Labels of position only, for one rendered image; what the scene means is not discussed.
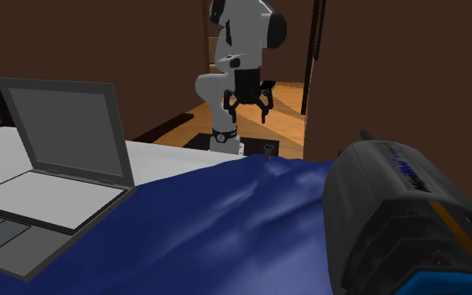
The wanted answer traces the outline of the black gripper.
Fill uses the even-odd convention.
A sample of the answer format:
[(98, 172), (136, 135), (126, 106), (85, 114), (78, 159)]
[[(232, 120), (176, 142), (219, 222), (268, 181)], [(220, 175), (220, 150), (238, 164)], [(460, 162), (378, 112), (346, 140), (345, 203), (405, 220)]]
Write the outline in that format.
[[(231, 120), (236, 122), (236, 108), (239, 104), (256, 104), (262, 111), (262, 124), (266, 122), (266, 116), (273, 109), (272, 88), (260, 89), (261, 71), (259, 68), (247, 70), (235, 70), (235, 102), (231, 104), (233, 92), (225, 90), (223, 98), (223, 108), (228, 111)], [(264, 103), (261, 96), (267, 98)]]

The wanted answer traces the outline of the dark robot stand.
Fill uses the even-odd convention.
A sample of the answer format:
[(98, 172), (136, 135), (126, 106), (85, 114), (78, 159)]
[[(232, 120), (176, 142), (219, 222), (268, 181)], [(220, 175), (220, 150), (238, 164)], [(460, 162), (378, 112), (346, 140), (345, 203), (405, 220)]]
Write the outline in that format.
[[(209, 150), (210, 149), (210, 138), (211, 135), (207, 133), (198, 133), (190, 141), (188, 141), (184, 147), (197, 149), (197, 150)], [(244, 144), (243, 154), (245, 156), (253, 154), (264, 154), (265, 146), (272, 146), (271, 155), (278, 156), (279, 153), (279, 141), (271, 139), (261, 139), (253, 137), (242, 137), (241, 142)]]

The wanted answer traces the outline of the dark wooden door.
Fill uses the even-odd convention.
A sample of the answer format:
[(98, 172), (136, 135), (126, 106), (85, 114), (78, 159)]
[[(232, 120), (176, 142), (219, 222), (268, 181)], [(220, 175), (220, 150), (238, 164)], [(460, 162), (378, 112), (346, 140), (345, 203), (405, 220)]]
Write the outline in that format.
[(326, 3), (327, 0), (313, 0), (313, 12), (309, 33), (309, 47), (303, 82), (303, 98), (300, 111), (301, 115), (305, 115), (307, 113), (309, 87), (313, 72), (313, 66), (314, 62), (319, 59), (319, 50), (321, 45), (321, 34), (324, 23)]

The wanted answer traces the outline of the bed with white mattress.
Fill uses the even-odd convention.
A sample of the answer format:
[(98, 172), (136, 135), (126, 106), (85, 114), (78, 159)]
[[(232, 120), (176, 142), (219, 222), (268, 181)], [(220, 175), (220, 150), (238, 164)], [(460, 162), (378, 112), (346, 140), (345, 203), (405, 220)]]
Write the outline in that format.
[(0, 295), (334, 295), (323, 193), (333, 162), (129, 142), (137, 190)]

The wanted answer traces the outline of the blue blanket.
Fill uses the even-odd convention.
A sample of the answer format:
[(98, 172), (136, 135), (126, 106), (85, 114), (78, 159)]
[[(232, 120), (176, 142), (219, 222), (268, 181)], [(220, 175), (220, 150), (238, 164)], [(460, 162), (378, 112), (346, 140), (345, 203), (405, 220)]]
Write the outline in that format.
[(251, 156), (123, 189), (0, 184), (0, 295), (472, 295), (472, 205), (423, 158)]

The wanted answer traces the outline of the grey open laptop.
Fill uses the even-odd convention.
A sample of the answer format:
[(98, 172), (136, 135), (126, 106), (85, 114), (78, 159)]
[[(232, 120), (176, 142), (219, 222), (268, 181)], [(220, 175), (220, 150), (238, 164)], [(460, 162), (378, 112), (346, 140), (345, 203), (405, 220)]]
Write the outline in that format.
[(133, 194), (113, 85), (0, 78), (29, 159), (0, 143), (0, 272), (29, 281)]

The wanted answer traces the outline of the black device with blue trim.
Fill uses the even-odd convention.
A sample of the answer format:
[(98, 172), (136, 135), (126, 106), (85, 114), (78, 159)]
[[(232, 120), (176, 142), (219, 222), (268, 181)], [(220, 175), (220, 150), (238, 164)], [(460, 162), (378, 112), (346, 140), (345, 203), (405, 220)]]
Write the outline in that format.
[(334, 295), (472, 295), (472, 201), (417, 149), (361, 131), (323, 207)]

